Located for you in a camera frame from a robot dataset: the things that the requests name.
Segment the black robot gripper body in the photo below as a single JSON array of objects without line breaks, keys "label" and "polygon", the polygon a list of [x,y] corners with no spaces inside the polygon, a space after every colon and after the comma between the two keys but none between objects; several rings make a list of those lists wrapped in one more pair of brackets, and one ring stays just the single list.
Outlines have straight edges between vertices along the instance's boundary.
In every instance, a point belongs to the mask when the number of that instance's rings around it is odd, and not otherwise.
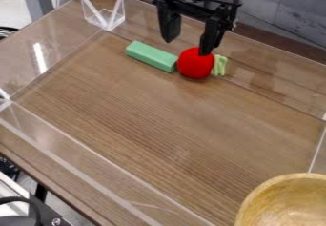
[{"label": "black robot gripper body", "polygon": [[241,6],[240,0],[152,0],[152,4],[168,4],[179,15],[185,15],[199,21],[205,21],[212,15],[225,22],[225,30],[233,29],[236,12]]}]

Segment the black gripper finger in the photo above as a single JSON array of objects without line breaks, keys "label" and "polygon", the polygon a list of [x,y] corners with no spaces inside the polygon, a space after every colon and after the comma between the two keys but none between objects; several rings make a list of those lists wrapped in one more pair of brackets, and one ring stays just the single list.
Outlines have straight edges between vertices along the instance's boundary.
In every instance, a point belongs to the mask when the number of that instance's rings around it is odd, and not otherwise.
[{"label": "black gripper finger", "polygon": [[224,33],[225,22],[220,18],[211,16],[204,22],[204,30],[200,37],[199,55],[211,54],[211,51],[220,44]]},{"label": "black gripper finger", "polygon": [[157,19],[161,37],[171,43],[180,34],[180,15],[168,4],[158,3]]}]

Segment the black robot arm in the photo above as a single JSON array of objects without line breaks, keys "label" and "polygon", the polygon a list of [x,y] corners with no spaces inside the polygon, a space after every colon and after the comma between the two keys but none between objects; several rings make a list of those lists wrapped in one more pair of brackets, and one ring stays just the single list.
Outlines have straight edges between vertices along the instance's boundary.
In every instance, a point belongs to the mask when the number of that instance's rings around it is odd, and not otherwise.
[{"label": "black robot arm", "polygon": [[156,6],[161,38],[171,43],[180,35],[181,16],[204,23],[199,55],[219,47],[227,31],[235,27],[240,0],[152,0]]}]

